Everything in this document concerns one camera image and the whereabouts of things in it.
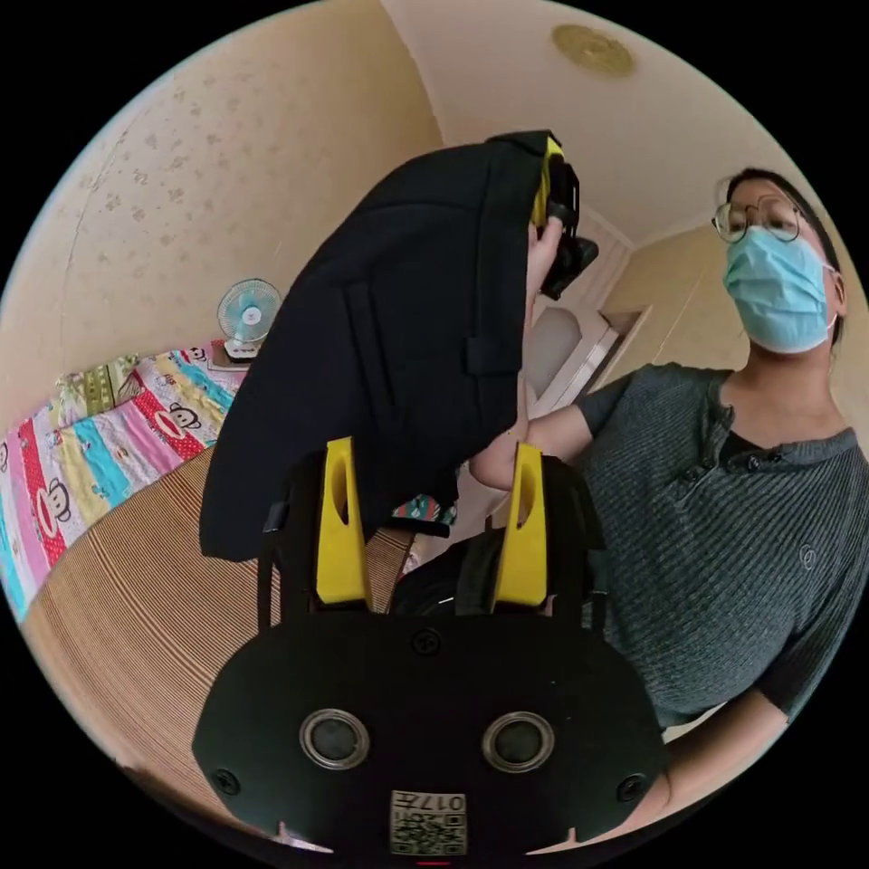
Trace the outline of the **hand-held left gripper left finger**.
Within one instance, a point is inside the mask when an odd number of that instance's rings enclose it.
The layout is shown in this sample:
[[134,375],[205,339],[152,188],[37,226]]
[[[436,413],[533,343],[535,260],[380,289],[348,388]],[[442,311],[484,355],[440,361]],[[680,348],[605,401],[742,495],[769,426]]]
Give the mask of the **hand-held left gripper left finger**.
[[315,591],[325,606],[370,606],[353,441],[328,442],[323,464]]

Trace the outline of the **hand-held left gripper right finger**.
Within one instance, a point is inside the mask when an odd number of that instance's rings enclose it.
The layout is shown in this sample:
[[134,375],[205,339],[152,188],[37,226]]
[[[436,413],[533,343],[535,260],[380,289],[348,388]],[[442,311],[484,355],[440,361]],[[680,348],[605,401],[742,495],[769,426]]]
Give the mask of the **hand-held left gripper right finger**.
[[542,453],[519,444],[510,508],[493,592],[495,605],[541,605],[547,597],[548,545]]

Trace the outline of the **person's right hand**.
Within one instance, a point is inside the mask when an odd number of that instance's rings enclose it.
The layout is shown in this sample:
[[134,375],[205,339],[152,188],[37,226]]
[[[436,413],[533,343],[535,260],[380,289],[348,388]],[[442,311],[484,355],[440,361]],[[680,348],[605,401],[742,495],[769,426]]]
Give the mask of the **person's right hand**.
[[528,225],[526,297],[531,301],[540,294],[555,261],[562,230],[563,224],[556,216],[549,217],[542,227]]

